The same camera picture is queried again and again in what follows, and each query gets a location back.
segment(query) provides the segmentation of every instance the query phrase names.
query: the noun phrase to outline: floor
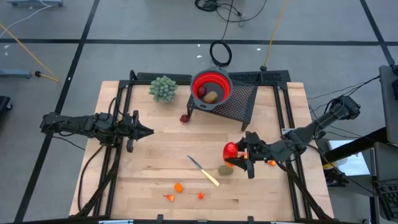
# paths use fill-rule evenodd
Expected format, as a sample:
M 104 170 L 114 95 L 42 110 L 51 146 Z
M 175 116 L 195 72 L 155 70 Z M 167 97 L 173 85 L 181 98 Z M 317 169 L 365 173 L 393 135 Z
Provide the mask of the floor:
M 127 79 L 130 69 L 195 74 L 213 66 L 209 46 L 223 35 L 226 24 L 215 12 L 199 11 L 193 1 L 64 3 L 10 29 L 62 82 L 43 77 L 0 79 L 0 95 L 10 96 L 14 105 L 0 126 L 0 223 L 16 217 L 43 145 L 45 135 L 39 125 L 44 114 L 55 109 L 70 116 L 92 114 L 101 82 Z M 245 17 L 257 13 L 262 4 L 260 0 L 234 2 Z M 228 25 L 226 40 L 244 40 L 230 45 L 229 72 L 259 70 L 282 6 L 281 0 L 268 0 L 259 16 L 243 27 Z M 8 26 L 40 7 L 12 7 L 1 1 L 0 22 Z M 276 33 L 268 69 L 289 70 L 292 81 L 304 82 L 308 97 L 376 77 L 379 66 L 398 60 L 397 7 L 395 0 L 291 0 Z M 228 16 L 227 10 L 221 13 Z M 226 61 L 228 55 L 215 47 L 215 57 Z M 45 71 L 7 34 L 0 39 L 0 68 Z M 316 108 L 336 96 L 309 102 Z M 360 116 L 337 122 L 336 127 L 363 135 L 384 126 L 378 81 L 352 97 L 362 106 Z M 332 133 L 328 137 L 341 139 Z M 79 136 L 69 140 L 83 147 L 87 141 Z M 82 157 L 80 149 L 52 139 L 25 221 L 68 215 Z M 330 189 L 330 194 L 336 218 L 349 222 L 369 218 L 368 198 L 344 189 Z

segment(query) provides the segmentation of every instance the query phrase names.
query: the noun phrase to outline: knife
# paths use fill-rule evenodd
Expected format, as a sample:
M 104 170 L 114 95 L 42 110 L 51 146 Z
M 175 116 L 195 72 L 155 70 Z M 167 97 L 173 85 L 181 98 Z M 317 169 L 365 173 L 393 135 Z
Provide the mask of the knife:
M 220 183 L 212 177 L 209 173 L 207 173 L 199 163 L 197 163 L 192 157 L 187 156 L 187 158 L 205 175 L 207 178 L 209 178 L 213 184 L 215 184 L 217 187 L 220 186 Z

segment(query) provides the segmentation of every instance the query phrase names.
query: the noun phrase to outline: wooden table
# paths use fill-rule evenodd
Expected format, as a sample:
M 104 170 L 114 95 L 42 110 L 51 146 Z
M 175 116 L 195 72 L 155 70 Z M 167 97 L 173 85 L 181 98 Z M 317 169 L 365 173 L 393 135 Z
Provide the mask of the wooden table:
M 103 82 L 96 113 L 108 110 L 109 103 L 116 96 L 117 86 L 118 82 Z M 288 83 L 288 88 L 295 125 L 306 126 L 311 117 L 303 83 Z M 182 124 L 179 119 L 186 113 L 190 87 L 179 86 L 175 101 L 170 104 L 155 103 L 148 90 L 149 85 L 133 86 L 129 112 L 139 110 L 140 122 L 155 129 L 155 134 L 134 142 L 133 153 L 128 153 L 123 146 L 111 218 L 153 220 L 158 214 L 163 214 L 166 220 L 247 220 L 248 216 L 253 216 L 256 221 L 294 220 L 287 174 L 280 168 L 257 162 L 256 177 L 251 180 L 241 169 L 235 169 L 228 177 L 218 174 L 218 167 L 224 164 L 224 145 L 230 141 L 238 142 L 244 134 L 240 131 L 239 121 L 195 110 L 190 122 Z M 282 92 L 280 100 L 284 121 L 287 122 Z M 269 143 L 280 139 L 272 87 L 259 86 L 247 131 L 257 132 L 261 139 Z M 98 148 L 96 139 L 88 140 L 82 167 Z M 98 186 L 104 152 L 103 149 L 92 160 L 85 172 L 81 197 L 83 205 Z M 186 155 L 200 163 L 220 182 L 220 186 L 212 184 Z M 307 149 L 302 161 L 309 192 L 332 217 L 318 153 Z M 174 191 L 176 182 L 183 185 L 183 193 Z M 78 186 L 70 214 L 78 211 L 77 189 Z M 205 194 L 203 200 L 197 199 L 199 192 Z M 300 214 L 305 217 L 298 189 L 297 193 Z M 167 201 L 163 196 L 166 194 L 174 194 L 174 202 Z M 101 204 L 102 214 L 107 196 L 106 190 Z

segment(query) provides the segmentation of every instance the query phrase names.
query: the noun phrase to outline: wooden knife handle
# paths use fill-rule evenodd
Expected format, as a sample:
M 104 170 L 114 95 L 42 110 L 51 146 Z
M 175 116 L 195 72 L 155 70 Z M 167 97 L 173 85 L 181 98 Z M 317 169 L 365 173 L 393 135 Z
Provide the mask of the wooden knife handle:
M 207 178 L 209 178 L 212 181 L 212 183 L 215 184 L 217 187 L 220 186 L 220 183 L 214 177 L 212 177 L 209 173 L 207 173 L 204 170 L 201 170 L 201 172 L 203 174 L 205 174 L 207 176 Z

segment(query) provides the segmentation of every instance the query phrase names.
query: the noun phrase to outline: orange food piece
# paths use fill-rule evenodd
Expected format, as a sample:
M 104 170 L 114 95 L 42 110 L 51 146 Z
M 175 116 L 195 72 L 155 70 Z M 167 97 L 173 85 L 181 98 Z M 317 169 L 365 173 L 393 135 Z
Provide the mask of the orange food piece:
M 174 185 L 174 190 L 175 190 L 176 192 L 178 192 L 178 193 L 181 193 L 182 190 L 183 190 L 183 187 L 182 187 L 182 185 L 181 185 L 180 183 L 176 183 L 176 184 Z
M 268 165 L 270 165 L 270 166 L 276 166 L 276 162 L 275 162 L 275 161 L 268 161 Z
M 205 197 L 205 194 L 204 194 L 204 193 L 200 192 L 200 193 L 198 194 L 198 198 L 199 198 L 199 199 L 203 199 L 204 197 Z
M 169 201 L 174 201 L 174 195 L 163 195 L 164 197 L 166 197 L 167 198 L 167 200 L 169 200 Z

